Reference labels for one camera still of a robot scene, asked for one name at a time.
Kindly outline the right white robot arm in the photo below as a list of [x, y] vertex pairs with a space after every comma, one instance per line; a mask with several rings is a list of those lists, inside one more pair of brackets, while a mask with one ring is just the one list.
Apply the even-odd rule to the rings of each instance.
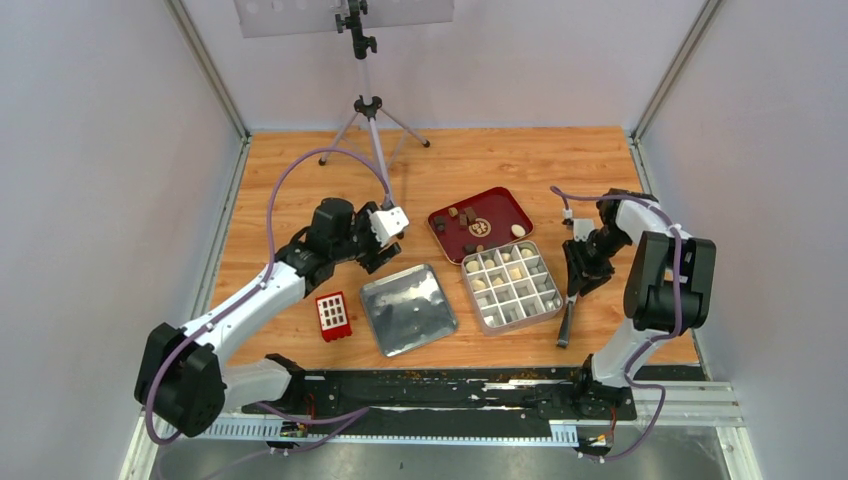
[[709, 311], [717, 248], [691, 236], [650, 194], [611, 189], [594, 198], [601, 220], [575, 217], [573, 196], [563, 200], [563, 223], [572, 231], [563, 244], [567, 265], [566, 322], [576, 300], [609, 282], [612, 258], [625, 246], [636, 253], [623, 292], [624, 319], [613, 337], [581, 367], [571, 403], [584, 417], [596, 417], [623, 403], [633, 376], [665, 342], [700, 328]]

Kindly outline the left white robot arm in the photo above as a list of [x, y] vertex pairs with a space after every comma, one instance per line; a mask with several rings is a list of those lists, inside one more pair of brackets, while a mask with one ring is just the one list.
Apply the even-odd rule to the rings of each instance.
[[270, 355], [231, 367], [232, 355], [279, 313], [307, 298], [332, 277], [337, 265], [353, 261], [373, 273], [398, 255], [395, 239], [409, 225], [399, 206], [360, 210], [341, 198], [325, 198], [311, 223], [280, 248], [236, 294], [180, 327], [162, 323], [149, 334], [134, 387], [150, 437], [154, 418], [178, 433], [196, 437], [226, 411], [270, 401], [283, 413], [298, 411], [306, 386], [294, 365]]

